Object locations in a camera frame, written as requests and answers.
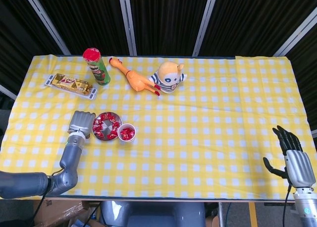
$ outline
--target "stuffed toy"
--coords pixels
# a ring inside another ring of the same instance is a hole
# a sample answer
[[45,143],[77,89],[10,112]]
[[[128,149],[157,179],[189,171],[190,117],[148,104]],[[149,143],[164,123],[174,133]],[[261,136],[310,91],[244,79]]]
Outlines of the stuffed toy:
[[174,62],[166,61],[149,77],[149,80],[159,85],[161,91],[171,93],[180,82],[187,78],[187,75],[181,73],[183,67],[184,64],[178,65]]

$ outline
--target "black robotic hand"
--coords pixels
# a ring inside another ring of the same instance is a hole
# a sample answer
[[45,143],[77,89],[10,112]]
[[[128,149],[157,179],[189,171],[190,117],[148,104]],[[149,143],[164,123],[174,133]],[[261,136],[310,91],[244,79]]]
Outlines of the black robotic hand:
[[[284,156],[286,156],[286,152],[288,150],[303,151],[297,136],[295,136],[293,133],[288,132],[287,130],[285,130],[284,128],[280,126],[277,126],[277,129],[272,128],[272,130],[279,139],[279,144],[281,146]],[[265,167],[267,168],[267,170],[270,171],[270,173],[275,174],[283,179],[288,179],[288,181],[290,182],[286,167],[284,168],[285,171],[282,171],[282,170],[273,168],[266,157],[263,157],[263,161],[264,161]]]
[[277,129],[273,128],[273,132],[277,135],[279,139],[279,144],[282,148],[284,156],[286,156],[286,152],[288,150],[298,150],[303,152],[299,139],[293,133],[288,132],[280,126],[277,126]]
[[280,126],[273,128],[284,155],[284,171],[274,169],[267,158],[263,158],[265,167],[273,174],[287,179],[293,187],[310,187],[316,182],[311,162],[307,153],[303,152],[297,136]]

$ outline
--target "plush toy ear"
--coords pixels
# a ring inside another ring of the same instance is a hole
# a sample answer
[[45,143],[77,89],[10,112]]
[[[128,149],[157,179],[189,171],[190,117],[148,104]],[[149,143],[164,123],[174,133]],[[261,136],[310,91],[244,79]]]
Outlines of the plush toy ear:
[[184,68],[184,64],[179,64],[179,65],[177,66],[177,70],[178,70],[178,71],[181,71],[183,68]]

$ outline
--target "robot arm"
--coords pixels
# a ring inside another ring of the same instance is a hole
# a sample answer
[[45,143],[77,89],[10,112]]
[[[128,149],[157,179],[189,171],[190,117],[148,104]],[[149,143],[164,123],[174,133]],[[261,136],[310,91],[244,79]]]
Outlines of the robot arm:
[[303,227],[317,227],[317,195],[311,186],[316,182],[311,162],[303,152],[298,138],[277,126],[273,128],[277,135],[285,160],[285,171],[274,169],[267,158],[263,158],[265,167],[273,174],[287,179],[296,191],[293,194],[296,209]]
[[43,195],[58,196],[77,184],[77,167],[86,138],[92,129],[94,113],[75,111],[62,158],[62,172],[56,176],[45,173],[6,173],[0,171],[0,197],[5,199]]

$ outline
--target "striped shirt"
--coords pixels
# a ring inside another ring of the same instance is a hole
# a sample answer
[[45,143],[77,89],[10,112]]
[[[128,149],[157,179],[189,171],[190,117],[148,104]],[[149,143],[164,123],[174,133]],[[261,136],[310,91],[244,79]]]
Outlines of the striped shirt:
[[177,83],[173,84],[173,85],[165,85],[161,82],[161,80],[159,80],[159,77],[158,77],[158,73],[155,72],[151,77],[149,77],[150,80],[152,80],[155,84],[159,85],[160,86],[160,89],[166,93],[171,93],[173,92],[177,85],[184,81],[186,79],[186,75],[184,74],[181,74],[180,77],[179,77],[179,80],[177,81]]

